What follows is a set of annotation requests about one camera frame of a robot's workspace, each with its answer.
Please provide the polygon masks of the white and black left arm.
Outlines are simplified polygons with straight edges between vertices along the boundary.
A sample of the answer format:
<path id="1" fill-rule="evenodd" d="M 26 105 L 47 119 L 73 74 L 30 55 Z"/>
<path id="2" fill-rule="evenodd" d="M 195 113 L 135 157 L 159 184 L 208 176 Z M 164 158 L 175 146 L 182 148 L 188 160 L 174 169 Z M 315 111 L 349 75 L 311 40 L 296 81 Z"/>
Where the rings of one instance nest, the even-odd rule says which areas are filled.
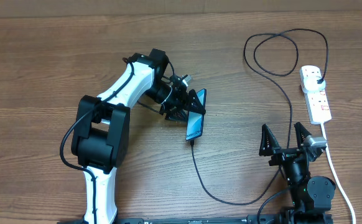
<path id="1" fill-rule="evenodd" d="M 124 62 L 124 73 L 110 88 L 80 100 L 76 121 L 60 143 L 62 162 L 85 176 L 87 206 L 79 223 L 117 221 L 116 171 L 128 150 L 131 109 L 141 96 L 159 104 L 166 120 L 185 122 L 186 141 L 203 134 L 206 89 L 189 89 L 189 75 L 166 77 L 171 62 L 162 50 L 135 53 Z"/>

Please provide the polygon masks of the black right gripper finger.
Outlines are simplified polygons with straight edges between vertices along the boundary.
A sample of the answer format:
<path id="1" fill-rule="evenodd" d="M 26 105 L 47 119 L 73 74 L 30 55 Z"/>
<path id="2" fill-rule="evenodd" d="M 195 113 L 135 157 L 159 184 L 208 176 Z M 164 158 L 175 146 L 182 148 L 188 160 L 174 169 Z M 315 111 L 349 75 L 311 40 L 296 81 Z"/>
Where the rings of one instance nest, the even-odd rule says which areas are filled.
<path id="1" fill-rule="evenodd" d="M 297 140 L 297 147 L 300 149 L 302 149 L 303 147 L 307 147 L 304 141 L 306 140 L 307 137 L 311 136 L 312 134 L 300 122 L 295 123 L 294 128 Z"/>
<path id="2" fill-rule="evenodd" d="M 281 150 L 277 139 L 269 129 L 267 124 L 263 124 L 261 128 L 261 144 L 259 148 L 260 156 L 272 156 L 278 150 Z"/>

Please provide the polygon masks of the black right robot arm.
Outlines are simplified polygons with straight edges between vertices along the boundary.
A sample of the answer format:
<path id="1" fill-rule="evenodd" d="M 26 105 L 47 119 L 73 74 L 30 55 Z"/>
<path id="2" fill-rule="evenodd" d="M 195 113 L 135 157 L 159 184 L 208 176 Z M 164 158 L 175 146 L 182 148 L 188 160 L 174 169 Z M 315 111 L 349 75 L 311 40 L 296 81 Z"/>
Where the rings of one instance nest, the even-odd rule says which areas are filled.
<path id="1" fill-rule="evenodd" d="M 260 156 L 269 156 L 270 166 L 284 170 L 287 188 L 269 197 L 259 208 L 256 222 L 261 223 L 332 223 L 331 210 L 336 184 L 324 176 L 312 177 L 309 171 L 311 162 L 316 161 L 325 152 L 327 140 L 322 136 L 313 136 L 300 123 L 294 124 L 297 146 L 283 149 L 277 139 L 264 124 L 262 125 Z M 279 213 L 262 218 L 265 205 L 278 196 L 289 192 L 293 206 L 284 207 Z"/>

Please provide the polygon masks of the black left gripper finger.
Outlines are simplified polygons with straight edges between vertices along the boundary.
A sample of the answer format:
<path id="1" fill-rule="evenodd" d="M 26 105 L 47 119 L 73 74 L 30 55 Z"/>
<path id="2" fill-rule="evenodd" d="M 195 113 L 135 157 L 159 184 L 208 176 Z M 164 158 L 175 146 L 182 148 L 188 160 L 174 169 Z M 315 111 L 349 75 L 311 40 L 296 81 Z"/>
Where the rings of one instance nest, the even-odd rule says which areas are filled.
<path id="1" fill-rule="evenodd" d="M 166 114 L 165 119 L 169 121 L 187 122 L 188 115 L 184 110 L 179 110 L 179 111 L 173 110 Z"/>
<path id="2" fill-rule="evenodd" d="M 187 93 L 187 97 L 183 106 L 184 110 L 187 110 L 189 112 L 198 113 L 205 115 L 206 110 L 205 107 L 200 102 L 197 92 L 192 89 Z"/>

